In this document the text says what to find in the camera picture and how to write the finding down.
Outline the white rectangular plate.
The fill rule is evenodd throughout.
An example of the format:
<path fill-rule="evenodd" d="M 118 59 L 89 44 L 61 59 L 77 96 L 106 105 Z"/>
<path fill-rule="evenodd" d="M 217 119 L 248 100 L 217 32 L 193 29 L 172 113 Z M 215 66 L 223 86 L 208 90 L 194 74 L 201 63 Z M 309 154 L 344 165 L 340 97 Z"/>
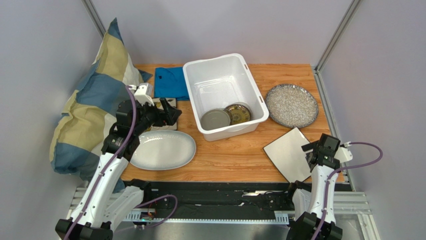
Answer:
<path fill-rule="evenodd" d="M 302 150 L 302 146 L 309 143 L 296 127 L 263 147 L 263 150 L 288 182 L 303 182 L 311 176 L 306 154 Z"/>

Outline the large white oval plate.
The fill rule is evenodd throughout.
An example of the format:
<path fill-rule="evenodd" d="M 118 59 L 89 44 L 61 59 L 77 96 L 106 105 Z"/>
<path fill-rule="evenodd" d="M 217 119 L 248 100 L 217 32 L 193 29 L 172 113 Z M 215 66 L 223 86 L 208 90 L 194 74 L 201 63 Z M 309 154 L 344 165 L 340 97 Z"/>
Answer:
<path fill-rule="evenodd" d="M 190 135 L 176 130 L 147 131 L 139 136 L 139 141 L 130 163 L 148 171 L 183 167 L 194 158 L 197 150 Z"/>

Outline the grey speckled saucer plate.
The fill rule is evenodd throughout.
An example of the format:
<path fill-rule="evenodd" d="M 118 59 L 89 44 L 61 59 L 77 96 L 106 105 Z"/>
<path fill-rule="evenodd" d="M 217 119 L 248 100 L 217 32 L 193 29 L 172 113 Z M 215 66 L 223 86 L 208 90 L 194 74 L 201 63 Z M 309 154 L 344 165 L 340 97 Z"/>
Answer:
<path fill-rule="evenodd" d="M 210 131 L 231 125 L 232 115 L 224 108 L 215 108 L 206 111 L 200 118 L 203 130 Z"/>

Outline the white plastic bin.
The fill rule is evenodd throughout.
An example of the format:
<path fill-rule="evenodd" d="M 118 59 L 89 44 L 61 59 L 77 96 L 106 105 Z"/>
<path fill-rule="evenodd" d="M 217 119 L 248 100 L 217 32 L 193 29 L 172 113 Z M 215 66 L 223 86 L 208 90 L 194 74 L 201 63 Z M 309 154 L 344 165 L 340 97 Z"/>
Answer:
<path fill-rule="evenodd" d="M 268 119 L 265 100 L 241 54 L 190 61 L 183 65 L 182 70 L 197 129 L 206 141 L 253 132 Z M 211 130 L 202 126 L 205 113 L 235 103 L 242 103 L 249 108 L 250 121 Z"/>

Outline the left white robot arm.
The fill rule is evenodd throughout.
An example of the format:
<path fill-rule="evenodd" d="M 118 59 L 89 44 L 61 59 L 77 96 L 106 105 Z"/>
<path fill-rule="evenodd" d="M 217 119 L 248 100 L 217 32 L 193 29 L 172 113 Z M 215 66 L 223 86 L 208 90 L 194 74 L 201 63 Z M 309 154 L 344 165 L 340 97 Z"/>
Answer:
<path fill-rule="evenodd" d="M 55 231 L 62 240 L 111 240 L 126 215 L 143 202 L 147 182 L 129 185 L 108 205 L 116 183 L 150 127 L 172 126 L 182 111 L 160 99 L 162 108 L 146 101 L 125 100 L 118 105 L 116 122 L 103 141 L 101 156 L 84 196 L 68 219 L 59 219 Z"/>

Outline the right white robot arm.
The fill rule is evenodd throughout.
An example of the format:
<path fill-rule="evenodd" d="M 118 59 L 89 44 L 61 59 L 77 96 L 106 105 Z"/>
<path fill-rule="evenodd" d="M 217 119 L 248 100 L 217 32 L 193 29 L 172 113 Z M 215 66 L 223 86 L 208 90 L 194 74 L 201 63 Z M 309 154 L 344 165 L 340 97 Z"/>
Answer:
<path fill-rule="evenodd" d="M 343 230 L 336 225 L 334 190 L 340 161 L 335 155 L 340 140 L 323 133 L 319 140 L 303 145 L 310 168 L 310 190 L 296 181 L 288 190 L 294 205 L 295 221 L 290 224 L 288 240 L 341 240 Z"/>

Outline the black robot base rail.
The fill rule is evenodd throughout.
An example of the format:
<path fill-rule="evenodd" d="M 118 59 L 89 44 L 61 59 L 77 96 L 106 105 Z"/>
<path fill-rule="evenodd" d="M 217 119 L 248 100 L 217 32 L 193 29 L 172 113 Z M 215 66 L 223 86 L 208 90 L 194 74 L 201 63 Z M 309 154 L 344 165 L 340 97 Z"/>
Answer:
<path fill-rule="evenodd" d="M 293 211 L 293 183 L 167 182 L 131 180 L 143 187 L 144 201 L 169 195 L 148 205 L 154 216 L 185 220 L 273 220 L 276 211 Z"/>

